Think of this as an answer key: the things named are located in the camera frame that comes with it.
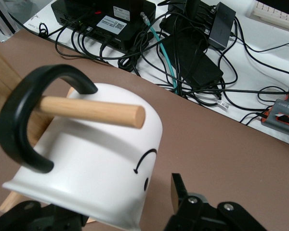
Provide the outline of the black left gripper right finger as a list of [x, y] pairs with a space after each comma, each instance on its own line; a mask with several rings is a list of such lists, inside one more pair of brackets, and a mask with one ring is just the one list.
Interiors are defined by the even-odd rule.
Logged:
[[235, 202], [221, 202], [216, 208], [205, 196], [186, 190], [179, 173], [171, 175], [171, 202], [174, 214], [166, 231], [264, 231], [246, 209]]

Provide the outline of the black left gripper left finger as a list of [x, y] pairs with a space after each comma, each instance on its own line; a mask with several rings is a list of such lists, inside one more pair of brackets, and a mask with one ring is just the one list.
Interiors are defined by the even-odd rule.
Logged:
[[24, 201], [0, 216], [0, 231], [80, 231], [88, 219], [53, 204]]

